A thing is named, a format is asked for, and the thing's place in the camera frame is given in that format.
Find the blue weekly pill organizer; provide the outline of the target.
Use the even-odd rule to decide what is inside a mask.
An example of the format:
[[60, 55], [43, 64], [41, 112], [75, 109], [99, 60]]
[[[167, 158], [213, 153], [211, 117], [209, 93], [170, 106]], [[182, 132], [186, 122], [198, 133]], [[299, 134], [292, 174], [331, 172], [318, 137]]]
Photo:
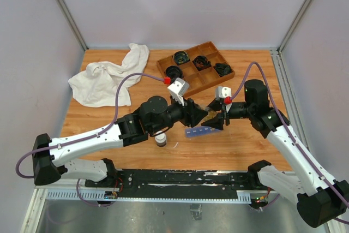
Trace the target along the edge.
[[204, 136], [204, 135], [213, 134], [217, 132], [220, 132], [220, 130], [211, 128], [211, 127], [206, 127], [206, 126], [188, 128], [185, 130], [185, 137], [194, 138], [194, 137]]

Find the clear jar of pills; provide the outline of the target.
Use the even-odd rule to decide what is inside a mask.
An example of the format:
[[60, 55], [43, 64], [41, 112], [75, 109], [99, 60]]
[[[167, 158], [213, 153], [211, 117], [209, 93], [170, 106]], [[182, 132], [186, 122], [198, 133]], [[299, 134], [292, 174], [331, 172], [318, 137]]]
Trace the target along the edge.
[[208, 114], [206, 117], [203, 118], [203, 121], [208, 121], [208, 120], [211, 120], [212, 118], [216, 117], [218, 112], [217, 111], [214, 111], [212, 110], [210, 107], [205, 107], [204, 109]]

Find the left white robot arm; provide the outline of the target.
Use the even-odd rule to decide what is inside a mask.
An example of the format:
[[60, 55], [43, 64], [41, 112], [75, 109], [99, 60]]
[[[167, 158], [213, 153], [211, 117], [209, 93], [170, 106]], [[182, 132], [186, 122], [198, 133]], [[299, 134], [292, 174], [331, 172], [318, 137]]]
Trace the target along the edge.
[[110, 187], [117, 180], [112, 162], [93, 162], [83, 160], [82, 156], [138, 144], [167, 132], [176, 122], [195, 127], [207, 115], [208, 111], [192, 99], [183, 103], [172, 100], [168, 104], [165, 98], [153, 96], [112, 125], [61, 138], [51, 138], [47, 133], [38, 135], [32, 156], [34, 184], [45, 186], [61, 178], [81, 178]]

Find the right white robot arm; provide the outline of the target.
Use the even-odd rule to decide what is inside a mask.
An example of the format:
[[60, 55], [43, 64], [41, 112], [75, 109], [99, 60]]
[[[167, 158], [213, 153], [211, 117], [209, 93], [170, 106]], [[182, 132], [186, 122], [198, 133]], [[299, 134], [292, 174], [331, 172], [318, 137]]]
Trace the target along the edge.
[[208, 106], [217, 115], [203, 122], [203, 126], [222, 130], [231, 119], [249, 119], [252, 127], [286, 159], [296, 178], [260, 160], [248, 167], [248, 185], [278, 192], [296, 206], [303, 221], [313, 228], [337, 220], [348, 210], [348, 182], [336, 180], [302, 144], [288, 119], [273, 105], [263, 81], [246, 81], [244, 95], [244, 102], [234, 102], [230, 88], [217, 87]]

